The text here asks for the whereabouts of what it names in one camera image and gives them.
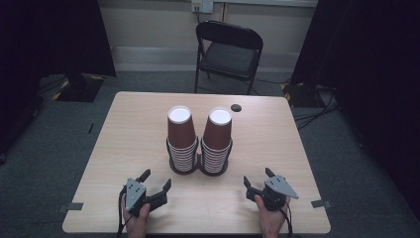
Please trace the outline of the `grey tape strip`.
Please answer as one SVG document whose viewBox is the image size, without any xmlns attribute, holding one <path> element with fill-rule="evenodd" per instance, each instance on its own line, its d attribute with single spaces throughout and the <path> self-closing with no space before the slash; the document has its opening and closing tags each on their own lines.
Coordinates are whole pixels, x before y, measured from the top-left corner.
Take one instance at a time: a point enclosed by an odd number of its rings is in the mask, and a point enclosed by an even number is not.
<svg viewBox="0 0 420 238">
<path fill-rule="evenodd" d="M 332 206 L 330 201 L 323 199 L 313 200 L 311 204 L 313 208 L 324 207 L 325 209 L 329 209 Z"/>
<path fill-rule="evenodd" d="M 71 210 L 81 210 L 82 207 L 83 207 L 82 202 L 70 202 L 70 203 L 62 204 L 58 208 L 57 211 L 60 213 L 67 213 L 68 211 L 71 211 Z"/>
</svg>

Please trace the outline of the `dark curtain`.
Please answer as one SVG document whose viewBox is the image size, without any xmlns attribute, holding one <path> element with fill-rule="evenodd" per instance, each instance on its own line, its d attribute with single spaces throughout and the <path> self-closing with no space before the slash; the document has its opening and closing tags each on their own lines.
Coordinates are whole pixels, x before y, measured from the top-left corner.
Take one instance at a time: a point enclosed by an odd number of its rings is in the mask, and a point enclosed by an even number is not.
<svg viewBox="0 0 420 238">
<path fill-rule="evenodd" d="M 318 0 L 291 81 L 335 89 L 420 218 L 420 0 Z"/>
<path fill-rule="evenodd" d="M 98 0 L 0 0 L 0 155 L 37 111 L 51 74 L 116 74 Z"/>
</svg>

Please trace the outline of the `stack of brown paper cups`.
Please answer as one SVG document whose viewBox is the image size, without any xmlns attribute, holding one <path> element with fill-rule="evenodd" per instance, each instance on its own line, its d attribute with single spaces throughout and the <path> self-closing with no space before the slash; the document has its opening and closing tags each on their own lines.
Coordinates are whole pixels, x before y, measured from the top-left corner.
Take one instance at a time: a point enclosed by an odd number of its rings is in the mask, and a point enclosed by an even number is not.
<svg viewBox="0 0 420 238">
<path fill-rule="evenodd" d="M 232 141 L 232 114 L 223 107 L 213 108 L 207 118 L 202 139 L 208 147 L 215 150 L 226 148 Z"/>
<path fill-rule="evenodd" d="M 176 173 L 191 174 L 195 170 L 198 137 L 188 107 L 176 105 L 168 110 L 166 147 Z"/>
</svg>

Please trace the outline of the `person's left hand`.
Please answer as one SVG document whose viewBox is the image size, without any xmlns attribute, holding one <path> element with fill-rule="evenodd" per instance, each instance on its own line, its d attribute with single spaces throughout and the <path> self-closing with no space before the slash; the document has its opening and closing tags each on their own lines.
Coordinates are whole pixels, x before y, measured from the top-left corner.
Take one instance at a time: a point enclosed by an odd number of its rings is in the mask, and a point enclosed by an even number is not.
<svg viewBox="0 0 420 238">
<path fill-rule="evenodd" d="M 126 210 L 126 194 L 123 194 L 121 209 L 128 238 L 146 238 L 150 208 L 147 203 L 139 210 L 139 216 L 133 216 Z"/>
</svg>

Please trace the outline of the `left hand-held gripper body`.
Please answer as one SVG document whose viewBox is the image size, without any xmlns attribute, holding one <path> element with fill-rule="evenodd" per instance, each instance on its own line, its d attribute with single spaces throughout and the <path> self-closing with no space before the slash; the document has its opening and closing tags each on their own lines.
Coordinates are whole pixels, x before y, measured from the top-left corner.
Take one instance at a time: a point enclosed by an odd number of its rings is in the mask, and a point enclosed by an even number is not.
<svg viewBox="0 0 420 238">
<path fill-rule="evenodd" d="M 139 210 L 147 203 L 151 206 L 150 211 L 154 211 L 167 204 L 167 193 L 160 191 L 147 196 L 146 186 L 129 178 L 126 184 L 126 210 L 134 216 L 139 216 Z"/>
</svg>

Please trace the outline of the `black folding chair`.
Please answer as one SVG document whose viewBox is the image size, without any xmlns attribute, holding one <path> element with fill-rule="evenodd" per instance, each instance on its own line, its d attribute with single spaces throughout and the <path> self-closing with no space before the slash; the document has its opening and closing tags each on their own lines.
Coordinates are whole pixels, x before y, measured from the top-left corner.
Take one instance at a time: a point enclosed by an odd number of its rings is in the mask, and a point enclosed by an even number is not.
<svg viewBox="0 0 420 238">
<path fill-rule="evenodd" d="M 194 91 L 199 72 L 234 78 L 249 83 L 251 93 L 263 52 L 262 37 L 250 28 L 219 21 L 204 21 L 195 29 L 198 41 Z"/>
</svg>

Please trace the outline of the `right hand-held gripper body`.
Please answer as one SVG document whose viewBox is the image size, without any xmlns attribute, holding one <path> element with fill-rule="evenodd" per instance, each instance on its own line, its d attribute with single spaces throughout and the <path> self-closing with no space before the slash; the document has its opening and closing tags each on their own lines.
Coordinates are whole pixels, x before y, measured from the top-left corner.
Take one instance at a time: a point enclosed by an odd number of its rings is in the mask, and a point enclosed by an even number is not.
<svg viewBox="0 0 420 238">
<path fill-rule="evenodd" d="M 247 193 L 246 191 L 246 198 L 255 201 L 255 196 L 259 195 L 264 202 L 265 208 L 269 211 L 275 211 L 283 207 L 288 197 L 299 198 L 297 192 L 281 175 L 275 175 L 273 178 L 267 177 L 263 184 L 263 189 L 254 187 L 254 192 Z"/>
</svg>

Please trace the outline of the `white wall outlet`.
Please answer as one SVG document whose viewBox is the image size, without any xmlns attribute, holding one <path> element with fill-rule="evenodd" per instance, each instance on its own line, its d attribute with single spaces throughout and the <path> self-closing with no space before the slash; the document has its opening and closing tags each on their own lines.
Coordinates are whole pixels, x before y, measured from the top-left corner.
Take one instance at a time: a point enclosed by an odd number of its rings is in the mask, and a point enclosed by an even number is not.
<svg viewBox="0 0 420 238">
<path fill-rule="evenodd" d="M 193 13 L 212 14 L 214 2 L 212 0 L 191 0 L 191 11 Z"/>
</svg>

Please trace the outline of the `black stand base striped tape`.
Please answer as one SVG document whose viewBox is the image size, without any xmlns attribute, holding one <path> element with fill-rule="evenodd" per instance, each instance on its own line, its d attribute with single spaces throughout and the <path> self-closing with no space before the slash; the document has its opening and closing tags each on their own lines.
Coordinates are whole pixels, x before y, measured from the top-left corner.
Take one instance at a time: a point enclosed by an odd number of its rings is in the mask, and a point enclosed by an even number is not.
<svg viewBox="0 0 420 238">
<path fill-rule="evenodd" d="M 280 88 L 290 107 L 316 108 L 318 106 L 316 91 L 304 84 L 282 83 Z"/>
<path fill-rule="evenodd" d="M 56 101 L 93 102 L 105 78 L 99 75 L 81 75 L 67 79 L 52 97 Z"/>
</svg>

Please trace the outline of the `person's right hand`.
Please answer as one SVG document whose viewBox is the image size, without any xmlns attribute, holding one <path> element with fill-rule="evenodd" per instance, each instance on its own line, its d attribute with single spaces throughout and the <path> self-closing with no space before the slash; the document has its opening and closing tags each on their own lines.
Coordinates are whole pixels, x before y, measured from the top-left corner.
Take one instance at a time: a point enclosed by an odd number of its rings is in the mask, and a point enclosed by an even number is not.
<svg viewBox="0 0 420 238">
<path fill-rule="evenodd" d="M 259 195 L 255 196 L 255 201 L 260 213 L 262 238 L 278 238 L 280 230 L 286 221 L 287 206 L 284 205 L 281 211 L 269 211 L 265 208 L 263 199 Z"/>
</svg>

